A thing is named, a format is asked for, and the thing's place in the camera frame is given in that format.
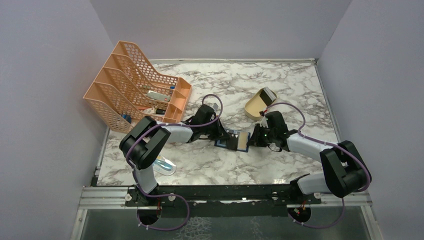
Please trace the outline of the black credit card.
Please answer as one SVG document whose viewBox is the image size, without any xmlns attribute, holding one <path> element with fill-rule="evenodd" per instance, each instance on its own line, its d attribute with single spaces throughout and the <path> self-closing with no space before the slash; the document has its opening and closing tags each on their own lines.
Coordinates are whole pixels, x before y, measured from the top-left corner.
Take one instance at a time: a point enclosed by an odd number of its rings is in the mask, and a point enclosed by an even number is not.
<svg viewBox="0 0 424 240">
<path fill-rule="evenodd" d="M 230 132 L 229 135 L 230 135 L 230 139 L 226 140 L 225 146 L 229 150 L 237 151 L 238 150 L 239 135 L 234 133 L 234 132 Z"/>
</svg>

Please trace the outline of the gold credit card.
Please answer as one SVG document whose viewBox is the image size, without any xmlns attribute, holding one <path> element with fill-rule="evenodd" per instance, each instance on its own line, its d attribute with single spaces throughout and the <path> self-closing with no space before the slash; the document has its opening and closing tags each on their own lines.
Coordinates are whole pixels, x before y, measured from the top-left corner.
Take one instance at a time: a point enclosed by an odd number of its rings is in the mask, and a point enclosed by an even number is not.
<svg viewBox="0 0 424 240">
<path fill-rule="evenodd" d="M 237 150 L 240 152 L 248 152 L 249 132 L 241 131 L 237 137 Z"/>
</svg>

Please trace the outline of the dark blue card holder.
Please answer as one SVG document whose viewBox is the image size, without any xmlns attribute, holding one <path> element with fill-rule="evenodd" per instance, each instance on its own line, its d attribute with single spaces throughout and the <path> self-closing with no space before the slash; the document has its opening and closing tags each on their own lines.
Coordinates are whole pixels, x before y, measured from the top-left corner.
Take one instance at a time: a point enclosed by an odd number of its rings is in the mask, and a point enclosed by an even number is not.
<svg viewBox="0 0 424 240">
<path fill-rule="evenodd" d="M 216 140 L 214 142 L 215 147 L 244 153 L 247 153 L 249 151 L 248 140 L 251 137 L 250 132 L 228 128 L 225 128 L 225 131 L 228 134 L 229 138 Z"/>
</svg>

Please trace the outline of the beige oval tray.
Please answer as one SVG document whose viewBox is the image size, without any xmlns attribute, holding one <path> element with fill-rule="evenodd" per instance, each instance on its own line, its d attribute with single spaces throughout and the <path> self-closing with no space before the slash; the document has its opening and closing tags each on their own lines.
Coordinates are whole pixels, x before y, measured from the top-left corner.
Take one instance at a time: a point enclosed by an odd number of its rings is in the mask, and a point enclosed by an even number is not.
<svg viewBox="0 0 424 240">
<path fill-rule="evenodd" d="M 260 98 L 261 89 L 244 106 L 245 115 L 249 119 L 254 120 L 254 121 L 259 121 L 259 120 L 262 119 L 260 112 L 263 111 L 267 107 L 265 105 L 265 103 Z"/>
</svg>

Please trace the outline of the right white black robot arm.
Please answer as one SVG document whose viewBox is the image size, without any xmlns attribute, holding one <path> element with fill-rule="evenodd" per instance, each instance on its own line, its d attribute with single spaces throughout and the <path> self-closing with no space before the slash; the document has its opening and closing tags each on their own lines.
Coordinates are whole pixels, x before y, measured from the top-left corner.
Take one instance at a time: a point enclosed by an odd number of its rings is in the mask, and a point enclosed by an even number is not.
<svg viewBox="0 0 424 240">
<path fill-rule="evenodd" d="M 248 146 L 298 153 L 322 166 L 322 172 L 306 174 L 290 182 L 288 196 L 292 202 L 300 204 L 314 193 L 343 198 L 369 187 L 371 174 L 351 141 L 325 142 L 288 129 L 281 112 L 261 111 L 259 114 L 262 120 L 255 124 Z"/>
</svg>

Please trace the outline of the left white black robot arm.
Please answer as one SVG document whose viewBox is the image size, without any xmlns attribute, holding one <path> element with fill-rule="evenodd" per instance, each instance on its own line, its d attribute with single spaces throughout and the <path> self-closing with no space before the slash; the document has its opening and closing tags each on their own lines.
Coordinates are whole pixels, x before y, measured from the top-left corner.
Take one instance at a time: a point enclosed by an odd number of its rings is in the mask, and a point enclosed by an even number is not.
<svg viewBox="0 0 424 240">
<path fill-rule="evenodd" d="M 132 168 L 138 199 L 144 205 L 157 200 L 158 186 L 153 163 L 167 143 L 188 144 L 197 140 L 220 141 L 230 139 L 216 111 L 202 104 L 194 116 L 179 123 L 165 123 L 144 117 L 121 140 L 119 149 Z"/>
</svg>

